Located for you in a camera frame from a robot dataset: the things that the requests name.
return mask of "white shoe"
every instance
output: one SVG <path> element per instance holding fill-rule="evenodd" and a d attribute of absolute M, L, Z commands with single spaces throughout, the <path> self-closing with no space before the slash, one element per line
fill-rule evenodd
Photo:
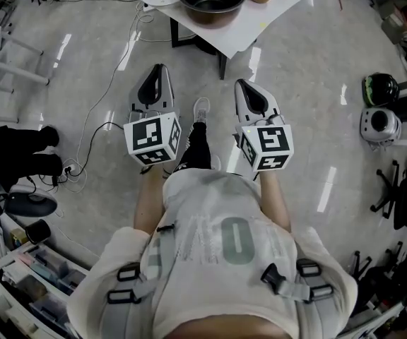
<path fill-rule="evenodd" d="M 220 159 L 218 155 L 211 153 L 211 169 L 220 171 Z"/>
<path fill-rule="evenodd" d="M 201 121 L 206 124 L 206 115 L 210 112 L 208 98 L 200 97 L 194 103 L 194 122 Z"/>

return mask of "white cube with markers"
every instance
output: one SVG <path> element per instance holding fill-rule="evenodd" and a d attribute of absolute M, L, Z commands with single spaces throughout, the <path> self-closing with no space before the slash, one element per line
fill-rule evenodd
<path fill-rule="evenodd" d="M 174 112 L 124 125 L 128 153 L 142 166 L 175 160 L 182 134 Z"/>
<path fill-rule="evenodd" d="M 238 126 L 238 146 L 254 172 L 283 170 L 295 152 L 291 127 Z"/>

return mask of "black shoe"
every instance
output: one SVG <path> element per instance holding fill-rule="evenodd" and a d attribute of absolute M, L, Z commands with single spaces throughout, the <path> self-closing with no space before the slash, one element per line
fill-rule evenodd
<path fill-rule="evenodd" d="M 56 147 L 59 144 L 59 134 L 57 130 L 51 126 L 46 126 L 40 130 L 40 133 L 45 137 L 45 143 Z"/>

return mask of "forearm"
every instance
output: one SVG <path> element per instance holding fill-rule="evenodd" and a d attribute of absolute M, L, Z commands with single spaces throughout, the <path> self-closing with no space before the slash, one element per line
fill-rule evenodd
<path fill-rule="evenodd" d="M 260 172 L 261 211 L 267 218 L 291 232 L 287 206 L 283 200 L 281 186 L 273 171 Z"/>
<path fill-rule="evenodd" d="M 164 214 L 163 166 L 154 165 L 142 177 L 141 189 L 134 213 L 134 228 L 153 234 Z"/>

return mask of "person in black clothing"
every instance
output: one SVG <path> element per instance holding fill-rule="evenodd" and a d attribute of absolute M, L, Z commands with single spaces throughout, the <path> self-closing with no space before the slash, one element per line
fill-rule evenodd
<path fill-rule="evenodd" d="M 0 183 L 4 190 L 8 192 L 22 177 L 61 175 L 62 161 L 58 155 L 34 154 L 58 144 L 59 134 L 51 126 L 40 131 L 0 127 Z"/>

